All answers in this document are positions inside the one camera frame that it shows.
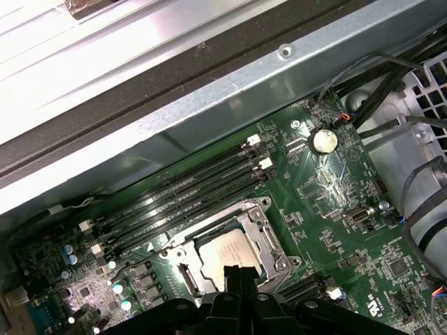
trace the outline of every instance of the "mounting hole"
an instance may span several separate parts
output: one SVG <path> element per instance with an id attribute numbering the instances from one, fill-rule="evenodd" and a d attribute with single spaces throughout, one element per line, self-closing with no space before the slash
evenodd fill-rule
<path id="1" fill-rule="evenodd" d="M 292 56 L 292 47 L 288 44 L 283 44 L 278 49 L 278 56 L 280 59 L 287 59 Z"/>

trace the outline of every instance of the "motherboard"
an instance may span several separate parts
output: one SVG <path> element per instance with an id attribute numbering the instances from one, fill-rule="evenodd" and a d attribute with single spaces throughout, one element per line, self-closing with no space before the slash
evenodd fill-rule
<path id="1" fill-rule="evenodd" d="M 294 103 L 18 244 L 24 284 L 3 300 L 25 306 L 28 334 L 99 334 L 169 299 L 199 305 L 239 265 L 291 306 L 317 297 L 436 334 L 386 185 L 338 97 L 325 104 Z"/>

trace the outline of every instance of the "black cable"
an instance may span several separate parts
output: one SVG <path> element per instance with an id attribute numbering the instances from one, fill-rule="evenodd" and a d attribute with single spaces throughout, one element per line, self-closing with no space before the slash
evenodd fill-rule
<path id="1" fill-rule="evenodd" d="M 447 120 L 440 120 L 440 119 L 435 119 L 432 117 L 405 117 L 405 119 L 408 124 L 421 123 L 421 124 L 427 124 L 429 126 L 436 127 L 436 128 L 447 129 Z M 399 124 L 400 123 L 398 120 L 388 121 L 388 122 L 381 124 L 380 126 L 373 128 L 369 131 L 364 131 L 362 133 L 359 133 L 358 135 L 363 140 L 365 138 L 378 135 L 385 131 L 390 131 L 394 127 L 399 126 Z"/>
<path id="2" fill-rule="evenodd" d="M 398 57 L 401 59 L 412 59 L 415 54 L 424 52 L 425 50 L 432 48 L 436 44 L 441 43 L 443 40 L 442 35 L 445 33 L 446 30 L 447 30 L 447 24 L 443 24 L 437 29 L 437 32 L 435 34 L 431 34 L 428 37 L 424 38 L 421 43 L 399 54 Z M 433 58 L 435 56 L 437 56 L 437 54 L 431 54 L 427 59 Z M 394 69 L 396 69 L 396 65 L 393 62 L 390 61 L 383 62 L 382 64 L 374 66 L 356 75 L 355 77 L 352 77 L 348 80 L 345 80 L 344 82 L 341 82 L 340 84 L 334 86 L 334 90 L 337 92 L 337 95 L 341 98 L 351 93 L 352 91 L 355 91 L 364 84 L 367 84 L 372 80 L 382 77 L 383 75 L 391 72 Z"/>
<path id="3" fill-rule="evenodd" d="M 438 44 L 433 45 L 428 50 L 422 50 L 417 52 L 413 56 L 413 61 L 420 63 L 433 55 L 442 53 L 447 48 L 447 34 L 441 36 L 441 41 Z M 409 72 L 409 68 L 406 66 L 396 66 L 396 69 L 391 71 L 382 83 L 376 88 L 372 95 L 363 102 L 360 108 L 357 110 L 356 118 L 353 121 L 353 125 L 359 128 L 371 115 L 377 110 L 377 108 L 384 102 L 388 94 L 396 87 L 400 80 Z"/>
<path id="4" fill-rule="evenodd" d="M 433 238 L 444 228 L 447 228 L 447 218 L 440 220 L 438 223 L 435 223 L 429 230 L 427 230 L 422 239 L 419 241 L 419 249 L 424 253 Z"/>
<path id="5" fill-rule="evenodd" d="M 412 185 L 414 179 L 426 168 L 435 168 L 438 167 L 441 170 L 443 170 L 443 172 L 447 171 L 447 166 L 444 163 L 444 159 L 442 156 L 436 156 L 435 158 L 433 158 L 432 160 L 423 163 L 421 166 L 418 166 L 416 169 L 413 170 L 412 173 L 410 173 L 410 175 L 406 178 L 404 187 L 402 189 L 402 196 L 400 198 L 400 213 L 402 216 L 405 216 L 405 200 L 406 200 L 406 195 L 408 194 L 408 191 L 410 189 L 410 186 Z"/>
<path id="6" fill-rule="evenodd" d="M 387 60 L 389 60 L 391 62 L 394 62 L 396 64 L 399 64 L 401 66 L 406 66 L 409 69 L 414 68 L 414 69 L 417 69 L 417 70 L 424 71 L 423 66 L 421 66 L 420 64 L 414 63 L 412 61 L 407 61 L 406 59 L 401 59 L 399 57 L 394 57 L 394 56 L 391 56 L 390 54 L 384 54 L 382 52 L 372 52 L 371 54 L 368 54 L 368 55 L 358 59 L 357 61 L 354 61 L 352 64 L 350 64 L 346 68 L 344 68 L 338 75 L 333 77 L 329 81 L 329 83 L 327 83 L 324 86 L 324 88 L 321 90 L 320 94 L 318 95 L 317 105 L 321 104 L 321 101 L 323 101 L 323 97 L 327 94 L 327 92 L 330 90 L 330 88 L 332 86 L 334 86 L 337 82 L 339 82 L 345 75 L 350 73 L 354 68 L 359 66 L 361 63 L 364 63 L 368 59 L 376 58 L 376 57 L 381 57 L 381 58 L 387 59 Z"/>
<path id="7" fill-rule="evenodd" d="M 380 126 L 374 128 L 374 129 L 371 129 L 370 131 L 364 131 L 363 133 L 359 133 L 358 135 L 363 140 L 365 138 L 378 135 L 378 134 L 383 133 L 385 131 L 390 131 L 391 129 L 393 129 L 396 126 L 399 126 L 399 121 L 398 120 L 392 120 L 392 121 L 388 121 L 388 122 L 386 122 L 384 124 L 381 124 Z"/>
<path id="8" fill-rule="evenodd" d="M 51 211 L 49 209 L 46 209 L 45 211 L 41 211 L 40 213 L 37 213 L 36 215 L 23 222 L 16 230 L 11 233 L 6 242 L 6 245 L 10 246 L 14 242 L 14 240 L 17 239 L 18 236 L 21 235 L 25 230 L 31 228 L 33 225 L 41 222 L 43 219 L 47 218 L 50 215 Z"/>
<path id="9" fill-rule="evenodd" d="M 445 335 L 441 329 L 441 326 L 438 323 L 438 320 L 436 319 L 436 311 L 435 311 L 435 304 L 436 304 L 437 297 L 432 297 L 431 303 L 430 303 L 430 317 L 432 319 L 432 323 L 434 325 L 434 328 L 436 329 L 437 333 L 440 335 Z"/>
<path id="10" fill-rule="evenodd" d="M 447 278 L 425 257 L 424 253 L 419 249 L 418 245 L 411 236 L 412 227 L 417 224 L 424 216 L 430 213 L 433 209 L 438 207 L 442 202 L 447 200 L 447 186 L 441 188 L 435 194 L 430 196 L 426 201 L 424 201 L 421 206 L 419 206 L 410 215 L 402 229 L 402 238 L 408 244 L 408 247 L 414 253 L 414 255 L 420 260 L 424 265 L 426 270 L 433 275 L 435 278 L 441 280 L 444 284 L 447 283 Z"/>

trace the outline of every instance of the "green circuit board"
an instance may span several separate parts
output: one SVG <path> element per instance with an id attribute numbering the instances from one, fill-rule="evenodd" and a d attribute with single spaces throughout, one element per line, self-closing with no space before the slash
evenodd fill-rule
<path id="1" fill-rule="evenodd" d="M 344 111 L 336 96 L 326 103 Z M 282 248 L 287 256 L 302 260 L 280 292 L 315 273 L 331 276 L 346 293 L 346 299 L 339 301 L 343 307 L 408 334 L 435 334 L 428 308 L 431 288 L 424 280 L 427 273 L 401 238 L 395 208 L 392 204 L 379 208 L 390 199 L 355 128 L 334 129 L 338 145 L 328 155 L 315 154 L 306 142 L 313 129 L 336 119 L 308 100 L 294 103 L 84 210 L 44 232 L 41 240 L 21 245 L 17 263 L 27 272 L 27 285 L 36 286 L 39 280 L 44 287 L 36 290 L 33 299 L 45 297 L 59 309 L 51 327 L 64 326 L 71 313 L 67 301 L 72 311 L 85 304 L 95 306 L 108 315 L 111 327 L 167 299 L 193 299 L 180 270 L 158 258 L 144 265 L 147 271 L 139 267 L 117 272 L 144 262 L 202 218 L 243 199 L 269 197 L 272 205 L 265 215 Z M 262 147 L 226 154 L 255 134 Z M 272 170 L 253 174 L 256 164 L 266 158 L 272 161 Z M 350 212 L 362 207 L 370 210 L 367 219 L 353 221 Z M 91 220 L 93 234 L 80 227 L 84 220 Z M 64 255 L 67 244 L 76 245 L 75 265 Z M 95 255 L 97 245 L 104 246 L 105 256 Z M 110 266 L 111 260 L 116 267 Z M 63 271 L 69 278 L 61 278 Z M 143 278 L 150 283 L 142 284 Z M 119 279 L 128 285 L 116 295 L 111 287 Z M 155 288 L 149 296 L 148 285 Z M 75 293 L 85 287 L 88 296 Z M 65 289 L 71 290 L 71 296 L 64 300 L 60 292 Z M 110 308 L 126 296 L 136 298 L 130 311 Z M 92 311 L 84 319 L 82 328 L 90 334 L 101 316 Z M 447 326 L 444 316 L 439 321 Z"/>

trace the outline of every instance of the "cpu socket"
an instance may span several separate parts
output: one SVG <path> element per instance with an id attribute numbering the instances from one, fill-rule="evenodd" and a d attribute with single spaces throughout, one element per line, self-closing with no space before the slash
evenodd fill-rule
<path id="1" fill-rule="evenodd" d="M 287 257 L 265 211 L 268 197 L 248 199 L 176 234 L 160 254 L 178 266 L 194 297 L 224 291 L 224 266 L 254 267 L 262 292 L 276 289 L 301 265 Z"/>

